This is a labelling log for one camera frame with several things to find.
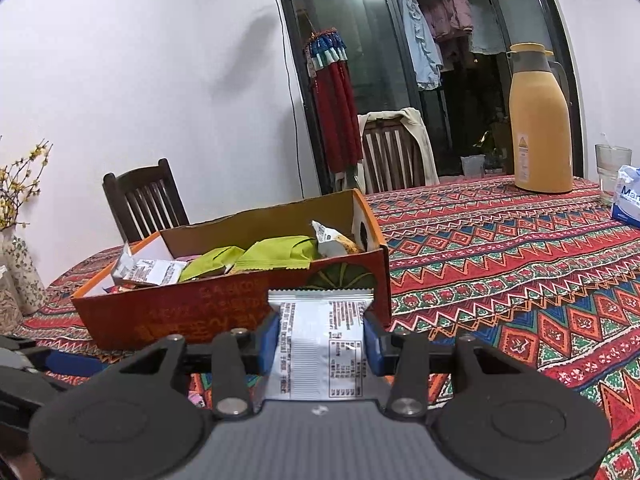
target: white snack wrapper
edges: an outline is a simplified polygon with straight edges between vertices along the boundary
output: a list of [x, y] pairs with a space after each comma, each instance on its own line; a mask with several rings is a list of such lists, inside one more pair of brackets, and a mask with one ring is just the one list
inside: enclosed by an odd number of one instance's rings
[[124, 283], [134, 285], [173, 285], [187, 262], [176, 260], [138, 260], [123, 278]]
[[122, 246], [122, 252], [118, 257], [113, 269], [111, 269], [111, 278], [115, 285], [121, 285], [124, 277], [129, 274], [133, 267], [136, 266], [136, 259], [131, 254], [131, 248], [126, 242]]
[[335, 258], [359, 252], [357, 245], [340, 231], [325, 227], [315, 220], [311, 221], [311, 226], [316, 231], [318, 252], [323, 258]]
[[265, 399], [388, 397], [390, 385], [367, 364], [362, 314], [372, 290], [270, 290], [280, 335]]

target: thermos lid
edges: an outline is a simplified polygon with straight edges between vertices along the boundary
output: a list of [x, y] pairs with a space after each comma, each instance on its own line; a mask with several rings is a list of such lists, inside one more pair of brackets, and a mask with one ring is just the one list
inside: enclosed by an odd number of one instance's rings
[[517, 43], [511, 45], [512, 52], [546, 52], [545, 46], [539, 43]]

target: dining table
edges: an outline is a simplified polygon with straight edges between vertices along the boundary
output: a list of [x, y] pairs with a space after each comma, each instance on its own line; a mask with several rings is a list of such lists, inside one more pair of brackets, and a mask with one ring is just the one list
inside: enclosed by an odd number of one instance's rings
[[[500, 176], [367, 201], [388, 243], [389, 329], [443, 344], [473, 334], [574, 389], [612, 427], [596, 478], [640, 478], [640, 230], [610, 218], [598, 184], [576, 178], [569, 193], [537, 194]], [[62, 274], [15, 335], [121, 359], [92, 343], [70, 300], [119, 253], [106, 249]], [[209, 388], [210, 376], [193, 376], [190, 399], [209, 404]], [[432, 375], [429, 396], [433, 407], [447, 402], [450, 376]]]

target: pink garment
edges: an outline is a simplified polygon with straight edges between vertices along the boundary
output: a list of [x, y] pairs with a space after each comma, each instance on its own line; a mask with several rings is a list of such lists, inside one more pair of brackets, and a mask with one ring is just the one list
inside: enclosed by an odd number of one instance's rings
[[441, 40], [439, 45], [440, 57], [445, 69], [454, 70], [456, 63], [460, 63], [464, 68], [474, 67], [475, 59], [469, 50], [468, 36]]
[[418, 0], [431, 35], [437, 42], [470, 34], [474, 30], [469, 0]]

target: wooden chair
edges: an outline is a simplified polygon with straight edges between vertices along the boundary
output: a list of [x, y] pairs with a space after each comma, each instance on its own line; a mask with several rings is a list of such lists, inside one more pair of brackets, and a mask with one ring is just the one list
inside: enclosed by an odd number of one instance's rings
[[362, 151], [367, 193], [425, 185], [420, 147], [400, 119], [367, 122]]
[[102, 188], [123, 239], [137, 242], [162, 229], [188, 225], [174, 176], [165, 158], [157, 166], [120, 176], [108, 173]]

